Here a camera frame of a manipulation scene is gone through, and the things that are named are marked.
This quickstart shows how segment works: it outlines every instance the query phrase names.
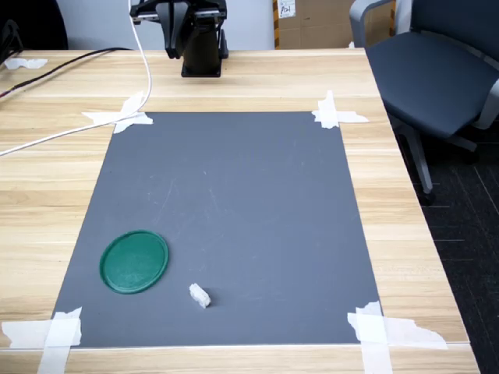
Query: wooden table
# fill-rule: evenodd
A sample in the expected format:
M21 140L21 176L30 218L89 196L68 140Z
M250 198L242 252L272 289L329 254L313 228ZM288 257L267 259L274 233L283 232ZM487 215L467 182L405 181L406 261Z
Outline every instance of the wooden table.
M25 52L39 70L0 71L0 89L81 51ZM181 62L147 52L145 111L313 111L328 90L338 110L370 122L341 126L384 313L439 333L448 351L390 348L394 373L477 373L465 328L363 50L233 52L220 79L183 79ZM90 123L147 88L137 52L64 69L0 100L0 150ZM50 319L112 127L0 158L0 321ZM9 340L0 334L0 348ZM36 372L41 352L0 351L0 373ZM364 373L360 345L73 350L66 372Z

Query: label on box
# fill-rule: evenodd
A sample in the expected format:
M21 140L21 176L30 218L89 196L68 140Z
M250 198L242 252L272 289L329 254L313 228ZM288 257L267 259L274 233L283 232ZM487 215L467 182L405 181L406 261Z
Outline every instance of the label on box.
M296 16L295 0L278 0L279 18Z

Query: white cable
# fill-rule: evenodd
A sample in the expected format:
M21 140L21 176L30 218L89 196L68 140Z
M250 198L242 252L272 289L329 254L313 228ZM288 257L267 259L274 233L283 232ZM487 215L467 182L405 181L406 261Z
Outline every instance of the white cable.
M132 10L132 0L128 0L128 7L129 7L129 13L130 13L130 11ZM137 42L137 45L138 45L139 50L140 50L140 54L142 55L143 63L146 66L146 71L147 71L147 94L146 94L146 96L143 97L143 100L140 103L139 107L136 110L130 112L129 114L124 115L123 117L116 119L115 121L104 122L104 123L94 123L93 125L88 125L88 126L84 126L84 127L79 127L77 129L63 131L63 132L60 132L59 134L50 135L50 136L47 136L47 137L39 139L39 140L34 140L33 142L23 144L22 146L15 146L14 148L11 148L10 150L4 150L4 151L0 152L0 157L5 156L6 154L9 154L12 152L16 152L17 150L23 150L23 149L28 148L30 146L36 146L37 144L45 143L45 142L52 140L52 139L60 138L62 136L66 136L69 134L74 134L75 132L96 129L97 127L110 125L111 123L116 123L116 122L120 122L124 119L135 117L136 113L140 109L142 109L142 107L147 103L147 100L149 100L150 92L152 90L152 77L150 74L149 63L147 62L146 55L143 52L142 44L140 43L139 36L137 35L137 31L135 29L135 25L133 24L132 17L130 17L130 24L132 25L133 36L135 37L135 41Z

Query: wall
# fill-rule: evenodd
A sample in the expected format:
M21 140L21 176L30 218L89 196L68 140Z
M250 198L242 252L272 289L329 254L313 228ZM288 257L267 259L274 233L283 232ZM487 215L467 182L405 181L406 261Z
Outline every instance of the wall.
M71 49L136 48L127 0L58 0ZM224 23L230 50L274 49L271 0L227 0ZM161 26L137 27L144 49L163 49Z

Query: chair seat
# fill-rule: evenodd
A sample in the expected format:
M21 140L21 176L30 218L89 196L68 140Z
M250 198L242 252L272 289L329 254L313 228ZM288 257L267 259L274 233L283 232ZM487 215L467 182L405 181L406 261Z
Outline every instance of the chair seat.
M499 79L482 59L428 34L399 34L367 56L387 112L443 139L476 120Z

